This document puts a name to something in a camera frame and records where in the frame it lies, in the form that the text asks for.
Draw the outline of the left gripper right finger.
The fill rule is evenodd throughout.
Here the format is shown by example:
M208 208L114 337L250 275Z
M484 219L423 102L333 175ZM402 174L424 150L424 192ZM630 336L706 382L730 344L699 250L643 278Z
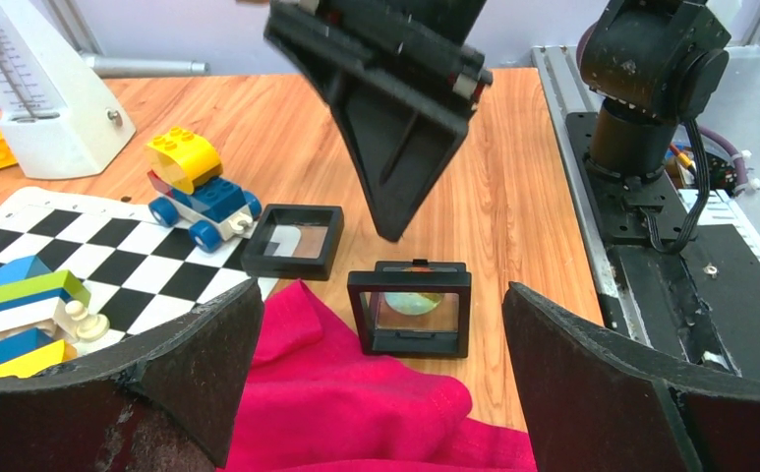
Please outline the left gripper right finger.
M513 282L505 338L542 471L760 471L760 382L693 365Z

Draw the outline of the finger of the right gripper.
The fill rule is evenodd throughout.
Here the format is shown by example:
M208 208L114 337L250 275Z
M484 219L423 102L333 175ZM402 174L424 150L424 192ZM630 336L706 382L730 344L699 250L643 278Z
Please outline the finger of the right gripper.
M377 234L399 241L467 137L469 116L394 78L344 72L326 102Z

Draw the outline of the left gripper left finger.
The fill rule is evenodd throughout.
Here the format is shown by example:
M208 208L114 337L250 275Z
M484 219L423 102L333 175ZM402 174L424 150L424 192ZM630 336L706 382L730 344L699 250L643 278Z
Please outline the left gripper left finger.
M0 379L0 471L224 466L263 311L250 279L110 347Z

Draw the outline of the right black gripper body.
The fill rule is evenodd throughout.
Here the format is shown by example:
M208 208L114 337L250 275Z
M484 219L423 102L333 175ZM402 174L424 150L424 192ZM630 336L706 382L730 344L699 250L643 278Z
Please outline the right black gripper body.
M272 1L264 37L434 81L475 108L493 74L466 39L483 1Z

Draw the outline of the magenta red garment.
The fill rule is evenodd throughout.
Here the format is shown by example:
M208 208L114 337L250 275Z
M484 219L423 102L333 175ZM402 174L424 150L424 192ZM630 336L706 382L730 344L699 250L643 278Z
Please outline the magenta red garment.
M470 417L460 381L363 354L303 282L265 304L230 471L533 471L526 433Z

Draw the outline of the green round brooch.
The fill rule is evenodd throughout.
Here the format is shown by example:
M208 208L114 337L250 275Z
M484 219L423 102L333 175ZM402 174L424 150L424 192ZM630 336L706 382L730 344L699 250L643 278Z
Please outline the green round brooch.
M383 297L390 309L409 317L430 313L444 299L444 295L437 292L385 292Z

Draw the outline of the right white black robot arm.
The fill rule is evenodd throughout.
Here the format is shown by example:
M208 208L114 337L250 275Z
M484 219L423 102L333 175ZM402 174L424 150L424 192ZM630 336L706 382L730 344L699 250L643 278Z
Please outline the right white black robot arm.
M350 153L378 235L401 238L469 131L494 77L466 42L480 1L273 1L264 38L316 89ZM611 1L579 48L613 117L693 122L727 66L712 1Z

